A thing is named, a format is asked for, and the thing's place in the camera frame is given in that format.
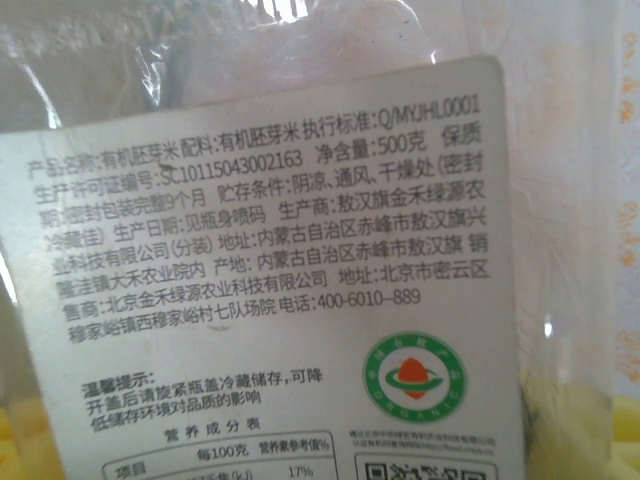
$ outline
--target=qr code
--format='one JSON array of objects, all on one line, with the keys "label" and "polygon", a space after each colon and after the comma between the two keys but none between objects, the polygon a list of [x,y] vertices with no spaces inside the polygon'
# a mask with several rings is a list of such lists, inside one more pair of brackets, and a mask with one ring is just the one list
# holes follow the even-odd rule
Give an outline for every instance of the qr code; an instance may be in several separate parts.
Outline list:
[{"label": "qr code", "polygon": [[487,480],[483,472],[430,465],[365,463],[366,480]]}]

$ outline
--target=product label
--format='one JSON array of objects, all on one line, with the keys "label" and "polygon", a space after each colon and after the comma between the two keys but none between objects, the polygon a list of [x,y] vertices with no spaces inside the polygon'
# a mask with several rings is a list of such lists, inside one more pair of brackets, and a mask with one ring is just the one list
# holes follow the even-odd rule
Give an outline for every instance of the product label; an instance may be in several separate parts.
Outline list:
[{"label": "product label", "polygon": [[475,58],[0,137],[70,479],[524,479],[504,90]]}]

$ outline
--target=green circular logo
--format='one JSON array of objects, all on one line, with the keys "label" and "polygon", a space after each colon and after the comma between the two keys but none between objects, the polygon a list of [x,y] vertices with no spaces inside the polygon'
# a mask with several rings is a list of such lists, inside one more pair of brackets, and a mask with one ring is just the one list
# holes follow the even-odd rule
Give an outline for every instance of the green circular logo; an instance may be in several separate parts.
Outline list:
[{"label": "green circular logo", "polygon": [[437,422],[451,415],[467,388],[462,361],[453,349],[416,332],[378,343],[367,356],[364,383],[380,409],[413,423]]}]

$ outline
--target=green logo ring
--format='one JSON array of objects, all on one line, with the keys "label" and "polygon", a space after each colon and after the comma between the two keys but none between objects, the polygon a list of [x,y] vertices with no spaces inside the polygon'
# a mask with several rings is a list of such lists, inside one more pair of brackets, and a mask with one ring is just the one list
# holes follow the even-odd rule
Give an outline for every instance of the green logo ring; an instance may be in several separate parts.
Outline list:
[{"label": "green logo ring", "polygon": [[[426,392],[441,385],[442,378],[433,378],[425,382],[400,382],[397,379],[399,369],[394,369],[384,375],[379,375],[380,367],[386,357],[402,348],[420,348],[440,359],[449,376],[449,390],[445,397],[436,405],[425,409],[411,409],[398,405],[391,400],[382,389],[381,382],[404,392]],[[372,402],[387,415],[411,423],[433,423],[453,414],[464,400],[467,390],[467,375],[455,351],[442,340],[420,332],[404,332],[382,339],[367,355],[364,370],[364,384]]]}]

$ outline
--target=clear plastic packaging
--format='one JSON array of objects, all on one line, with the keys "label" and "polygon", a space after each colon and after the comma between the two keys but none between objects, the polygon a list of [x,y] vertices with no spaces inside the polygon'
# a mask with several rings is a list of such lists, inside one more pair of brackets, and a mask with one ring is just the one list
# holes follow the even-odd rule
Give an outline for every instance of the clear plastic packaging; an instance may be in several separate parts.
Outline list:
[{"label": "clear plastic packaging", "polygon": [[[0,7],[0,132],[496,56],[508,96],[529,478],[602,479],[614,371],[618,14],[619,2],[598,0],[12,2]],[[20,305],[9,313],[8,267],[0,380],[15,412],[38,391]]]}]

